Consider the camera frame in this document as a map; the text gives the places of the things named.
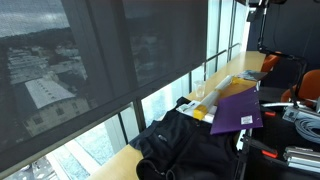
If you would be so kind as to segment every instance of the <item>orange chair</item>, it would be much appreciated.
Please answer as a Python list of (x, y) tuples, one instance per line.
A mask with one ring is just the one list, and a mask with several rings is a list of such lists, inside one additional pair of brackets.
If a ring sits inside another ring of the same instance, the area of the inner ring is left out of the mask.
[(279, 59), (280, 59), (279, 56), (276, 56), (273, 54), (267, 55), (263, 61), (261, 72), (270, 72), (273, 66), (277, 64)]
[[(302, 79), (297, 98), (317, 99), (320, 96), (320, 69), (307, 72)], [(281, 102), (288, 102), (291, 97), (290, 90), (286, 90), (281, 96)]]

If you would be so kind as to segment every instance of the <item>black jacket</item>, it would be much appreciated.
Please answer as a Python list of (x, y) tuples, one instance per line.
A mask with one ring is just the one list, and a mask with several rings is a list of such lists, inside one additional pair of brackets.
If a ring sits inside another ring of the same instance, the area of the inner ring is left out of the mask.
[[(189, 103), (185, 98), (177, 106)], [(140, 179), (233, 179), (237, 158), (233, 133), (210, 135), (211, 124), (175, 109), (130, 142), (142, 152)]]

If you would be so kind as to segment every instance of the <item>white cable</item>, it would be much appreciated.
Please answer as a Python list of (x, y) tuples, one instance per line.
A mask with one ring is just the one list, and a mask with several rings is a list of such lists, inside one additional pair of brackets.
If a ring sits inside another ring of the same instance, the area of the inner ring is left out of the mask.
[(295, 120), (297, 132), (306, 140), (320, 144), (320, 134), (317, 134), (313, 129), (320, 129), (320, 121), (311, 118)]

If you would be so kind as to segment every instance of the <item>purple paper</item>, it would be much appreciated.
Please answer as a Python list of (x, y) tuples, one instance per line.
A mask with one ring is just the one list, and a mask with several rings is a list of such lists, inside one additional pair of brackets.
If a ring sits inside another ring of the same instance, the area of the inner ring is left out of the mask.
[(220, 99), (210, 134), (262, 127), (256, 87)]

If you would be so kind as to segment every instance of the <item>white rooftop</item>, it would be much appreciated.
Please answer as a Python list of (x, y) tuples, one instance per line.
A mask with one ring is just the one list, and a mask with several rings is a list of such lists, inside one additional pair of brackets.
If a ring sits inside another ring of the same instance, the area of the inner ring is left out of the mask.
[(75, 97), (51, 79), (35, 79), (26, 82), (25, 85), (38, 109), (62, 99)]

